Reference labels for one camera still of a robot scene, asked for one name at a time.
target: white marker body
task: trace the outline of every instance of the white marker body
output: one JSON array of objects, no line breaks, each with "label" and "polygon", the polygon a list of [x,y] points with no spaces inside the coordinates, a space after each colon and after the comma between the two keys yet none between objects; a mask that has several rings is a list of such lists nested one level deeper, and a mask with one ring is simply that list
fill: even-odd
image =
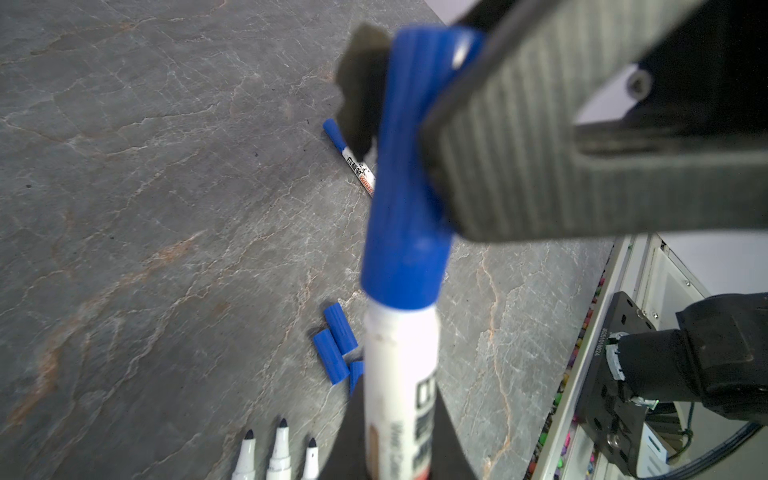
[{"label": "white marker body", "polygon": [[372,480],[426,480],[437,396],[437,310],[397,310],[369,299],[365,325],[369,474]]},{"label": "white marker body", "polygon": [[308,447],[304,459],[304,475],[301,480],[316,480],[320,476],[320,464],[317,458],[318,448]]},{"label": "white marker body", "polygon": [[266,480],[292,480],[290,452],[288,451],[288,429],[278,427],[275,431],[275,449],[270,458],[270,467],[266,471]]},{"label": "white marker body", "polygon": [[254,480],[256,469],[253,466],[253,450],[256,448],[256,440],[243,440],[240,444],[240,456],[237,457],[237,465],[232,474],[232,480]]},{"label": "white marker body", "polygon": [[368,168],[368,165],[366,165],[366,162],[358,162],[349,147],[342,150],[341,155],[344,157],[344,160],[346,160],[346,164],[349,165],[349,168],[351,168],[352,171],[355,172],[355,175],[360,179],[360,183],[366,188],[368,195],[373,197],[373,185],[376,183],[376,178],[373,176],[371,169]]}]

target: bolt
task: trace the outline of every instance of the bolt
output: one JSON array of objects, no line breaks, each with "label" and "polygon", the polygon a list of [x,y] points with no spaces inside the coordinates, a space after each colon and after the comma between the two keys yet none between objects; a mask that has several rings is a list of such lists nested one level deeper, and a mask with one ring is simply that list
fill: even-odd
[{"label": "bolt", "polygon": [[613,448],[618,449],[619,448],[619,435],[616,435],[615,433],[611,433],[606,435],[605,441]]},{"label": "bolt", "polygon": [[627,93],[637,101],[645,100],[650,94],[650,88],[654,84],[654,78],[647,70],[637,69],[627,79]]}]

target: table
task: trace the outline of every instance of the table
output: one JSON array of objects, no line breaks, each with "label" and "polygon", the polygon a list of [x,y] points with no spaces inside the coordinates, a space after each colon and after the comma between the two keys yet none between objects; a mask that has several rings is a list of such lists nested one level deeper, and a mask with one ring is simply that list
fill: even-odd
[{"label": "table", "polygon": [[[2,6],[0,471],[228,478],[296,470],[343,417],[310,336],[362,338],[369,198],[325,138],[363,21],[421,0],[44,0]],[[520,478],[607,240],[457,242],[439,385],[481,478]]]}]

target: cable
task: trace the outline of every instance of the cable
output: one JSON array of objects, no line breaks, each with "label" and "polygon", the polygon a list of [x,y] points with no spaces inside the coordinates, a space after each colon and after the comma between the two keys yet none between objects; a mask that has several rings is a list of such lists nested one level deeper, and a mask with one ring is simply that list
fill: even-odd
[{"label": "cable", "polygon": [[646,477],[642,478],[642,480],[686,480],[687,478],[699,475],[704,470],[734,453],[744,442],[754,437],[762,427],[762,425],[757,423],[747,423],[728,440],[711,449],[708,453],[702,455],[701,458],[664,475]]},{"label": "cable", "polygon": [[688,410],[688,425],[686,425],[685,430],[683,430],[683,435],[685,435],[686,442],[685,445],[683,445],[683,448],[677,451],[674,455],[667,458],[667,463],[673,461],[674,459],[680,457],[680,455],[684,454],[686,450],[688,450],[688,447],[690,447],[690,444],[694,441],[694,431],[690,429],[690,423],[694,419],[694,406],[696,404],[691,402],[690,403],[690,409]]}]

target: gray marble surface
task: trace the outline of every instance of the gray marble surface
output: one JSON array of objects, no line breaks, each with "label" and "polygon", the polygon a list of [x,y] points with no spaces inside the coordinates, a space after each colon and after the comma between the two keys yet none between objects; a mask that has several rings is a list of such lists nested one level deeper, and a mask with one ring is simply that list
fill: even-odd
[{"label": "gray marble surface", "polygon": [[[310,333],[360,336],[369,198],[325,138],[362,21],[421,0],[0,6],[0,477],[228,478],[280,415],[297,474],[344,413]],[[610,248],[457,243],[439,383],[481,478],[520,478]]]}]

